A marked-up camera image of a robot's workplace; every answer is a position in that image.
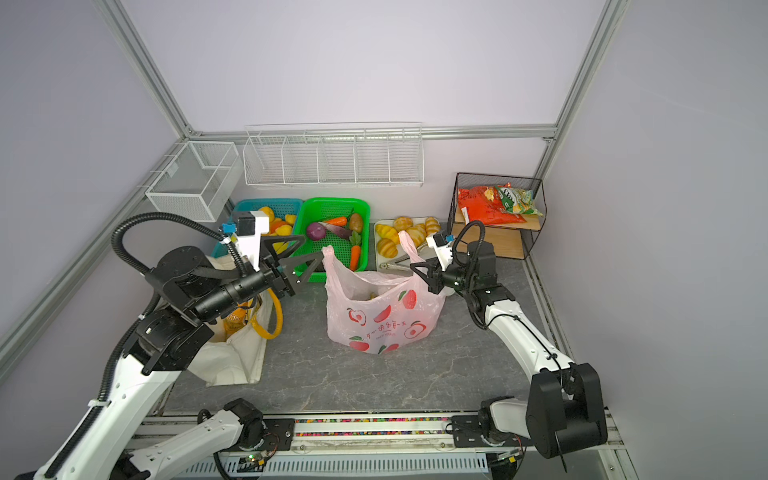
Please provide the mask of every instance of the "red snack bag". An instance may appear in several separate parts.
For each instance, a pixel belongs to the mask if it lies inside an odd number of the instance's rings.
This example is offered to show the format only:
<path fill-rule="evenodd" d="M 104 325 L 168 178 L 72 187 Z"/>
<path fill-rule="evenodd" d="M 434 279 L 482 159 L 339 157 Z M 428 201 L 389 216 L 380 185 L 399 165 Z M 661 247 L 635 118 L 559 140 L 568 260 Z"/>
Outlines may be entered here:
<path fill-rule="evenodd" d="M 510 214 L 502 203 L 494 187 L 474 187 L 469 190 L 458 189 L 458 209 L 466 209 L 468 220 L 480 220 L 485 225 L 501 223 L 524 223 L 521 215 Z"/>

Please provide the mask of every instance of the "green snack bag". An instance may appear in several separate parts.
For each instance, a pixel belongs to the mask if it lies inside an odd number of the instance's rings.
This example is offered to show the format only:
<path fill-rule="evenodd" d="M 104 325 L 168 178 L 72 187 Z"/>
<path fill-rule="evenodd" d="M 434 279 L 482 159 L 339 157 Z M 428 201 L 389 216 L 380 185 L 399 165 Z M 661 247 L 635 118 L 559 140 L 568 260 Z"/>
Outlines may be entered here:
<path fill-rule="evenodd" d="M 536 210 L 532 191 L 503 186 L 496 187 L 496 191 L 498 191 L 498 196 L 502 200 L 504 209 L 510 214 L 544 216 L 542 212 Z"/>

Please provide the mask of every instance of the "marble surface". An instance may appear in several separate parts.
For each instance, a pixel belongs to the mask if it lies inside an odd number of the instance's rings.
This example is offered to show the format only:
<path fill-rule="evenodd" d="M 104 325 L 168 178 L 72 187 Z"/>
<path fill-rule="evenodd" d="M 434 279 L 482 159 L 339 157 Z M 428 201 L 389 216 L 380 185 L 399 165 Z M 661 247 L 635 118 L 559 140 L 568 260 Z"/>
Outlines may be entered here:
<path fill-rule="evenodd" d="M 499 281 L 543 332 L 522 262 L 500 258 L 496 265 Z M 522 369 L 494 333 L 472 323 L 460 296 L 446 299 L 429 336 L 383 355 L 331 341 L 326 335 L 326 298 L 325 284 L 311 283 L 300 295 L 283 299 L 283 332 L 267 343 L 259 383 L 207 388 L 183 372 L 164 414 L 213 411 L 238 397 L 270 414 L 476 410 L 482 400 L 496 396 L 527 399 Z"/>

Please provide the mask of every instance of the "wire shelf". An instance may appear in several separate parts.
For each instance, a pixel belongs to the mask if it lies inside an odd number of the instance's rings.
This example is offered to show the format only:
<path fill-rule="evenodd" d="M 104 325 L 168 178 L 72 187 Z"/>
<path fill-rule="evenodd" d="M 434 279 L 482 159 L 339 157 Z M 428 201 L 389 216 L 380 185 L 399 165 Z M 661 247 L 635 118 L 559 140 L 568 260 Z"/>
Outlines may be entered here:
<path fill-rule="evenodd" d="M 422 185 L 421 124 L 369 125 L 352 124 L 353 128 L 323 133 L 313 133 L 320 124 L 306 125 L 300 133 L 295 125 L 246 127 L 246 184 Z"/>
<path fill-rule="evenodd" d="M 233 142 L 188 141 L 147 189 L 160 212 L 215 222 L 243 175 Z"/>
<path fill-rule="evenodd" d="M 533 249 L 534 244 L 536 243 L 536 240 L 538 240 L 539 234 L 541 234 L 541 229 L 544 228 L 544 224 L 546 223 L 546 215 L 547 215 L 547 199 L 546 195 L 544 193 L 544 182 L 541 180 L 541 178 L 533 178 L 533 177 L 517 177 L 515 175 L 496 175 L 496 174 L 472 174 L 467 172 L 459 172 L 456 174 L 456 182 L 453 186 L 453 198 L 451 199 L 451 210 L 449 210 L 448 213 L 448 232 L 451 233 L 455 229 L 455 225 L 459 225 L 460 227 L 463 227 L 463 220 L 457 222 L 458 218 L 461 218 L 460 214 L 457 214 L 458 211 L 458 191 L 461 189 L 470 189 L 473 187 L 480 187 L 480 186 L 495 186 L 495 185 L 504 185 L 504 184 L 510 184 L 513 188 L 522 188 L 524 190 L 531 190 L 533 192 L 533 198 L 534 202 L 536 204 L 536 207 L 544 214 L 543 219 L 539 223 L 536 222 L 537 227 L 533 230 L 529 229 L 529 227 L 523 227 L 522 225 L 520 227 L 516 227 L 515 225 L 519 225 L 516 223 L 510 223 L 508 224 L 508 233 L 511 233 L 510 230 L 515 231 L 514 236 L 505 237 L 501 240 L 507 241 L 507 240 L 514 240 L 515 242 L 519 243 L 519 249 L 520 249 L 520 256 L 513 256 L 511 258 L 518 258 L 520 260 L 524 260 L 528 255 L 531 254 L 531 249 Z M 492 229 L 498 229 L 502 226 L 499 225 L 487 225 L 485 227 L 486 235 L 488 235 L 488 231 Z"/>

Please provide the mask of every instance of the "purple eggplant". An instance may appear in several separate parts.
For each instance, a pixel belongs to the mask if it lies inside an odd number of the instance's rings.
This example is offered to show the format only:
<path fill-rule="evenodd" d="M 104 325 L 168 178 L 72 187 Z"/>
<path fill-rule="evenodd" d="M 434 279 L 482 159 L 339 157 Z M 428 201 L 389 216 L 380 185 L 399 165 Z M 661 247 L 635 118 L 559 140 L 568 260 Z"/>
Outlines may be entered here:
<path fill-rule="evenodd" d="M 344 240 L 349 240 L 349 237 L 352 236 L 352 231 L 349 228 L 339 227 L 337 225 L 331 225 L 330 223 L 325 222 L 319 222 L 320 225 L 323 225 L 326 230 L 328 230 L 330 233 L 333 233 L 338 238 L 343 238 Z"/>

